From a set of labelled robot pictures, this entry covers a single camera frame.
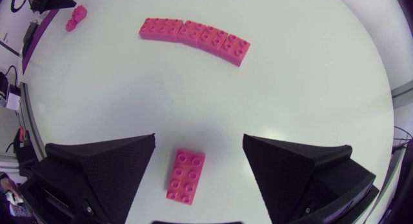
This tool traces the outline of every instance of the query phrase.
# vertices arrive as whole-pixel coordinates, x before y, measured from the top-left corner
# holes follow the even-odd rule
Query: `white wall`
[[[397,0],[342,0],[370,34],[385,66],[391,89],[413,80],[413,37]],[[394,110],[394,124],[413,133],[413,103]],[[400,130],[394,137],[406,137]],[[383,197],[392,198],[397,183]],[[388,205],[382,199],[366,223],[378,223]]]
[[[23,0],[15,0],[15,8],[19,7],[22,2]],[[35,19],[35,14],[31,11],[28,1],[16,13],[10,10],[11,3],[12,0],[2,0],[0,2],[0,41],[19,52],[23,44],[23,37],[30,22]]]

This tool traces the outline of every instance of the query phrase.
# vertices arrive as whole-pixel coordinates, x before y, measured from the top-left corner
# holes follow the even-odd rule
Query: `small pink object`
[[[76,28],[76,25],[77,25],[77,22],[75,21],[75,19],[71,18],[69,21],[67,21],[65,29],[67,32],[70,32]]]
[[[207,26],[193,21],[185,21],[177,34],[178,41],[188,46],[198,47],[198,39]]]
[[[227,36],[227,32],[208,26],[198,39],[198,48],[218,56]]]
[[[88,10],[86,10],[86,8],[84,8],[82,5],[79,5],[73,10],[72,17],[79,23],[86,17],[87,13]]]
[[[187,205],[194,200],[205,155],[185,149],[178,149],[170,175],[166,198]]]
[[[240,66],[250,45],[249,42],[230,34],[222,45],[221,50],[219,51],[219,56]]]
[[[143,39],[178,42],[177,33],[183,24],[178,19],[146,18],[139,35]]]

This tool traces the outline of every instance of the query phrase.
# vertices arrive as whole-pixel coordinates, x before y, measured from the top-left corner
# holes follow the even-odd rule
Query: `pink lego figure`
[[[178,149],[170,175],[166,198],[191,205],[194,200],[205,155]]]
[[[219,56],[231,63],[240,66],[250,43],[230,34],[219,51]]]
[[[67,21],[65,29],[67,32],[70,32],[76,28],[76,25],[77,25],[77,22],[75,21],[75,19],[71,18],[69,21]]]
[[[147,18],[139,31],[139,35],[143,39],[177,43],[176,35],[182,24],[183,21],[178,19]]]
[[[198,39],[198,48],[218,56],[219,49],[221,49],[227,36],[228,33],[208,26]]]
[[[86,10],[86,8],[82,5],[79,5],[77,8],[73,9],[72,17],[79,23],[86,17],[87,13],[88,10]]]
[[[193,21],[185,21],[178,32],[178,41],[188,46],[198,47],[198,39],[204,32],[206,26]]]

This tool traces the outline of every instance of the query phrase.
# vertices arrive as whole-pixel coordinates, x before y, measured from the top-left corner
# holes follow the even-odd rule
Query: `toy brick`
[[[139,35],[143,39],[178,42],[177,33],[183,24],[178,19],[146,18]]]
[[[67,21],[65,29],[67,32],[70,32],[74,30],[74,28],[76,28],[76,25],[77,25],[77,22],[75,21],[75,19],[71,18],[69,21]]]
[[[177,34],[178,41],[188,46],[198,47],[198,39],[207,26],[193,21],[185,21]]]
[[[228,33],[225,31],[208,26],[198,39],[198,48],[218,56],[219,50],[227,36]]]
[[[191,205],[201,177],[204,160],[204,154],[178,149],[166,198]]]
[[[86,8],[84,8],[82,5],[79,5],[73,10],[72,17],[79,23],[86,17],[87,13],[88,10],[86,10]]]
[[[240,66],[245,54],[250,48],[250,43],[230,34],[219,51],[219,56],[237,66]]]

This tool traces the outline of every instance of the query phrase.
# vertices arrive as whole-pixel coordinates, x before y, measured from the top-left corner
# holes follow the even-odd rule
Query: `pink lego brick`
[[[73,10],[72,17],[79,23],[86,17],[87,13],[88,10],[86,10],[86,8],[84,8],[82,5],[79,5]]]
[[[250,45],[249,42],[230,34],[222,45],[221,50],[219,51],[219,56],[240,66]]]
[[[147,18],[139,31],[139,35],[143,39],[177,43],[176,35],[182,24],[183,21],[178,19]]]
[[[65,29],[67,30],[67,32],[70,32],[76,28],[76,25],[77,22],[75,21],[75,19],[71,18],[69,21],[67,21]]]
[[[201,177],[204,160],[204,154],[178,149],[166,198],[191,205]]]
[[[218,56],[219,49],[221,49],[227,36],[228,33],[225,31],[208,26],[198,39],[198,48]]]
[[[193,21],[185,21],[178,32],[178,41],[188,46],[198,47],[198,39],[204,32],[206,26]]]

